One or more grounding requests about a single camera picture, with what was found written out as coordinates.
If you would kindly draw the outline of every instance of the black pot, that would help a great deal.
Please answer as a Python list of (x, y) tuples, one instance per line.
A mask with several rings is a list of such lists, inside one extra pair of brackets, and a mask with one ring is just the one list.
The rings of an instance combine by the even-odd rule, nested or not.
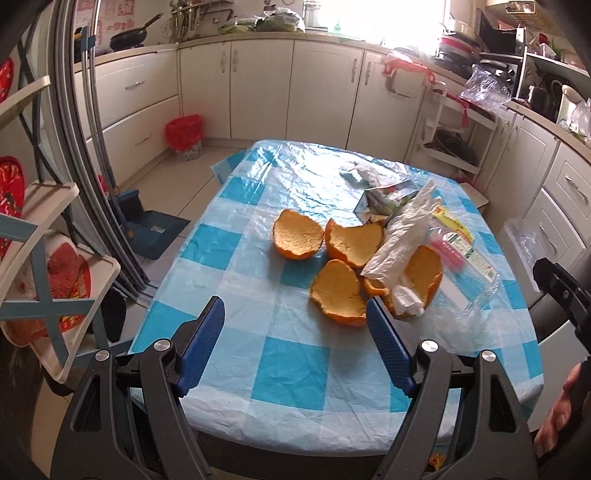
[(146, 39), (146, 36), (148, 36), (148, 31), (146, 29), (156, 20), (162, 17), (162, 15), (164, 14), (158, 14), (154, 18), (148, 20), (148, 22), (143, 27), (133, 28), (131, 30), (117, 33), (117, 35), (111, 38), (111, 42), (109, 42), (111, 50), (127, 50), (128, 48), (141, 45), (141, 43)]
[(530, 86), (529, 102), (535, 113), (547, 118), (552, 123), (556, 122), (556, 104), (552, 96), (544, 89)]

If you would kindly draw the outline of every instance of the yellow label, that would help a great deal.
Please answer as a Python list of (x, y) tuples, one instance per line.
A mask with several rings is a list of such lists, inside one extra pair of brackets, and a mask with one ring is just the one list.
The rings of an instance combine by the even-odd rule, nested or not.
[(474, 235), (470, 233), (470, 230), (468, 230), (460, 220), (449, 213), (449, 211), (444, 206), (440, 205), (435, 208), (433, 216), (446, 227), (451, 228), (455, 232), (459, 233), (468, 243), (472, 244), (474, 241)]

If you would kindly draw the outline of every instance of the frying pan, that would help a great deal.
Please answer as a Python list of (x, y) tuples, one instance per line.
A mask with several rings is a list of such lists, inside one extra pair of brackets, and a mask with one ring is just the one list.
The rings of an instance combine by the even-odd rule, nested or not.
[(128, 48), (133, 48), (137, 45), (140, 45), (148, 35), (146, 28), (162, 17), (162, 15), (163, 14), (158, 14), (154, 18), (148, 20), (148, 22), (143, 27), (133, 28), (131, 30), (117, 33), (117, 35), (111, 38), (111, 42), (109, 43), (111, 50), (126, 50)]

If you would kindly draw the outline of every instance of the tile floor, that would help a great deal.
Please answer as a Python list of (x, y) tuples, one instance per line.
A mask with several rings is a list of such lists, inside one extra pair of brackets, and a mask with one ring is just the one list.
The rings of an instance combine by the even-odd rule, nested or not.
[[(201, 217), (209, 202), (219, 191), (220, 184), (213, 177), (210, 167), (238, 150), (238, 148), (228, 147), (206, 147), (200, 158), (190, 162), (179, 161), (171, 155), (133, 185), (139, 189), (139, 196), (146, 210), (157, 210), (191, 220), (191, 224), (170, 245), (162, 257), (155, 261), (142, 260), (143, 268), (153, 281), (161, 282), (164, 279), (195, 221)], [(136, 304), (130, 305), (122, 338), (134, 336), (144, 316), (144, 308)], [(31, 457), (47, 476), (50, 473), (53, 450), (69, 401), (70, 397), (54, 395), (43, 382), (33, 420)], [(243, 478), (219, 470), (214, 470), (214, 473), (219, 480)]]

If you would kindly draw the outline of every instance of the blue checkered tablecloth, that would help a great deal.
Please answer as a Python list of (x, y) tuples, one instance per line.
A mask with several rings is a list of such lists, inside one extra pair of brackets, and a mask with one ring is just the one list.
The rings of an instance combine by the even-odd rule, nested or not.
[[(454, 181), (402, 164), (319, 145), (261, 141), (215, 167), (223, 188), (212, 200), (164, 279), (132, 346), (141, 352), (171, 338), (212, 295), (226, 323), (197, 388), (182, 399), (192, 426), (264, 449), (308, 455), (385, 453), (409, 400), (394, 388), (367, 329), (341, 326), (309, 301), (309, 286), (327, 261), (322, 249), (305, 261), (281, 257), (272, 225), (283, 209), (325, 225), (358, 225), (353, 208), (362, 188), (340, 168), (353, 158), (409, 172), (472, 231), (475, 247), (501, 275), (501, 286), (478, 315), (451, 314), (440, 291), (415, 319), (422, 338), (455, 353), (493, 349), (530, 413), (543, 386), (534, 329), (513, 273), (491, 231)], [(474, 292), (461, 276), (456, 286)], [(440, 440), (451, 435), (459, 392), (451, 391)]]

